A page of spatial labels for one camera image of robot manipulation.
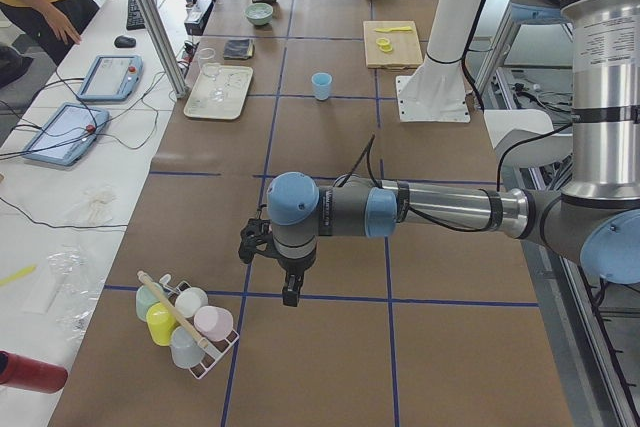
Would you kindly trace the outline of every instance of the bowl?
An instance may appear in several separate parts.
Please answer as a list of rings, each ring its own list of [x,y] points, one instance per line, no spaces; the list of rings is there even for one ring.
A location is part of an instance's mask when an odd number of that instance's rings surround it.
[[[266,25],[273,17],[273,7],[264,2],[256,2],[244,9],[244,15],[253,25]]]

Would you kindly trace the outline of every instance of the person's hand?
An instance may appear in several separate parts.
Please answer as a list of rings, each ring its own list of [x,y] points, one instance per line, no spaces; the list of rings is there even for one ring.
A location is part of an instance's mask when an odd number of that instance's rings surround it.
[[[53,30],[56,38],[64,42],[65,45],[67,45],[69,41],[74,44],[79,44],[82,37],[80,37],[80,34],[69,18],[59,11],[53,4],[49,5],[50,7],[42,12],[42,16],[44,17],[44,20],[47,21],[47,24],[49,24],[49,27],[51,27],[51,30]]]

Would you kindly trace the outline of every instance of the beige tray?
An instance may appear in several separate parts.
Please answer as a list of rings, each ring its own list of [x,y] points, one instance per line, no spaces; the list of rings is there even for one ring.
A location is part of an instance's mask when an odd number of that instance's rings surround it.
[[[410,32],[376,32],[382,27],[411,26]],[[382,52],[376,39],[386,37],[391,41],[393,50]],[[370,69],[409,69],[422,64],[422,51],[418,41],[416,24],[412,20],[367,20],[364,22],[364,53],[367,67]]]
[[[184,106],[184,115],[194,119],[237,119],[242,113],[252,76],[251,67],[236,65],[221,66],[220,75],[215,80],[198,75],[187,104]],[[218,86],[227,94],[222,102],[209,98],[210,92]]]

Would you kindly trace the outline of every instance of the computer mouse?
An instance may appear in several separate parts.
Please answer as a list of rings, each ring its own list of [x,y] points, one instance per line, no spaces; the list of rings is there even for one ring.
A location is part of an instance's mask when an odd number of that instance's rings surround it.
[[[126,35],[119,35],[116,37],[116,40],[113,41],[113,45],[119,49],[130,49],[136,46],[136,39]]]

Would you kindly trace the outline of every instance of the white desk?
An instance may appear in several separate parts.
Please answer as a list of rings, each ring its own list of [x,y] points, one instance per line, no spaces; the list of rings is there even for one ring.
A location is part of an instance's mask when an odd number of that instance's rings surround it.
[[[163,71],[146,30],[127,32],[125,29],[127,0],[107,1],[82,34],[83,41],[74,46],[58,68],[63,78],[84,77],[96,55],[133,53],[144,61],[143,75],[136,91],[123,104],[105,105],[111,117],[128,109],[151,85],[154,75]],[[163,21],[174,52],[187,38],[182,22],[185,17],[181,0],[166,0],[161,9]],[[134,49],[117,49],[113,40],[127,34],[137,39]],[[58,80],[54,74],[51,81]],[[80,84],[72,84],[77,89]],[[70,168],[48,167],[21,157],[0,161],[0,196],[28,212],[34,219],[51,224],[68,224],[67,213],[84,197],[86,189],[110,186],[116,198],[110,202],[112,220],[109,224],[128,223],[147,177],[151,158],[155,154],[169,120],[175,97],[164,77],[145,98],[157,112],[157,127],[146,144],[137,150],[122,146],[112,137],[102,136],[80,161]],[[43,91],[34,101],[24,120],[43,125],[61,103],[75,101],[64,85]],[[109,123],[104,133],[115,136],[129,146],[142,143],[152,131],[156,112],[138,103]],[[13,132],[0,148],[1,153],[21,151],[33,136],[32,132]],[[15,352],[45,362],[71,368],[78,348],[69,341],[56,323],[52,312],[46,314],[23,311],[25,299],[40,276],[48,276],[46,258],[61,252],[65,246],[79,247],[86,254],[89,278],[94,285],[106,277],[124,235],[124,228],[80,231],[50,229],[32,224],[22,214],[0,205],[0,278],[31,264],[36,270],[5,287],[0,287],[0,350]],[[14,427],[42,427],[60,397],[19,389],[0,389],[0,422]]]

